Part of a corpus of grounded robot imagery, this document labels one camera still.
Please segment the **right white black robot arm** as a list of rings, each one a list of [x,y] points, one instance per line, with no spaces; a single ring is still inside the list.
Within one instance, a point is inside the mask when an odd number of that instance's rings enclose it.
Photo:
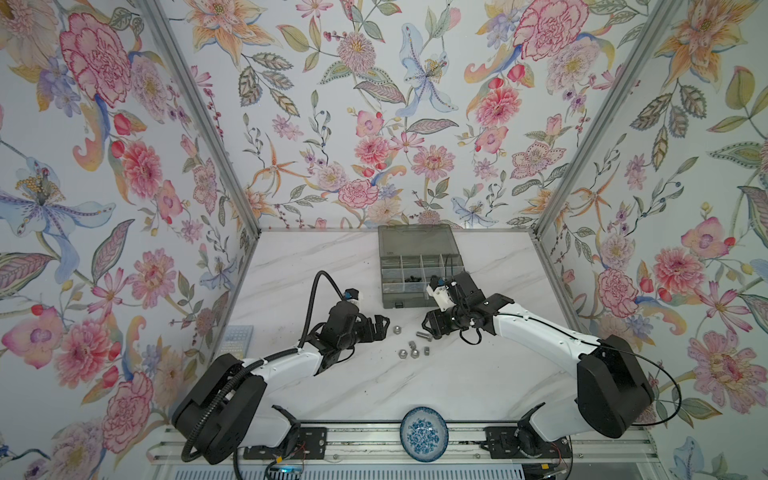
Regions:
[[[503,294],[487,297],[466,272],[451,279],[432,277],[426,293],[437,308],[422,327],[434,338],[470,330],[499,336],[533,350],[575,379],[569,397],[541,402],[517,422],[521,443],[550,443],[586,432],[618,439],[638,424],[654,400],[638,356],[621,337],[582,334]]]

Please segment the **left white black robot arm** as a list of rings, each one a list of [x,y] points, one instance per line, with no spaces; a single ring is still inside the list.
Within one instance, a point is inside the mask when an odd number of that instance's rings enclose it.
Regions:
[[[325,372],[359,344],[385,340],[389,326],[389,318],[368,317],[355,300],[341,300],[325,322],[305,328],[295,347],[251,362],[220,355],[172,416],[173,427],[185,439],[181,460],[202,458],[215,465],[241,448],[262,449],[275,458],[293,454],[301,422],[270,403],[269,396]]]

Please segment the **silver hex bolt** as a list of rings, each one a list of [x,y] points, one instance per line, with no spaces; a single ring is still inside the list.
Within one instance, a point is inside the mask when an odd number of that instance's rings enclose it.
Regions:
[[[417,331],[416,332],[416,336],[418,338],[426,340],[427,342],[432,342],[433,341],[433,337],[429,333],[427,333],[427,332]]]

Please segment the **grey compartment organizer box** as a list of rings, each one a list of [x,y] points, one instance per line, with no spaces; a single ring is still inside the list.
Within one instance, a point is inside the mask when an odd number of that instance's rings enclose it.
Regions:
[[[464,270],[452,229],[447,225],[378,228],[380,281],[386,309],[435,308],[426,288],[432,276],[453,278]],[[420,283],[405,283],[410,275]]]

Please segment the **yellow grey calculator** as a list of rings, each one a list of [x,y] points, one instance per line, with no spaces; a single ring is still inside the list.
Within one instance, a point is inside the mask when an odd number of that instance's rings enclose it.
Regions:
[[[227,326],[219,342],[218,354],[230,354],[236,359],[244,359],[248,353],[253,330],[252,325]]]

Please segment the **blue patterned ceramic plate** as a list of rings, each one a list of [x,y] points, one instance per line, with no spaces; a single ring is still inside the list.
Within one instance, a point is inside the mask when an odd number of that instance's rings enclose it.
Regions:
[[[416,407],[402,419],[399,429],[404,451],[421,463],[437,461],[447,450],[449,428],[443,417],[429,407]]]

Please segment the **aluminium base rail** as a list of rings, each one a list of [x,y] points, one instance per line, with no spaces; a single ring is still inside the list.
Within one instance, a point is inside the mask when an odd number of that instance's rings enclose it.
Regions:
[[[353,463],[412,463],[400,439],[400,424],[397,422],[374,423],[333,423],[320,425],[327,430],[325,454],[321,464],[347,465]],[[449,442],[440,463],[486,463],[491,453],[481,447],[486,441],[488,427],[511,428],[509,422],[447,423]],[[148,459],[152,465],[179,464],[183,437],[171,428],[165,429],[158,445],[149,449]],[[650,435],[638,428],[632,428],[620,439],[611,440],[596,433],[572,435],[560,440],[557,447],[548,446],[539,460],[564,460],[579,463],[653,463],[658,460],[655,444]]]

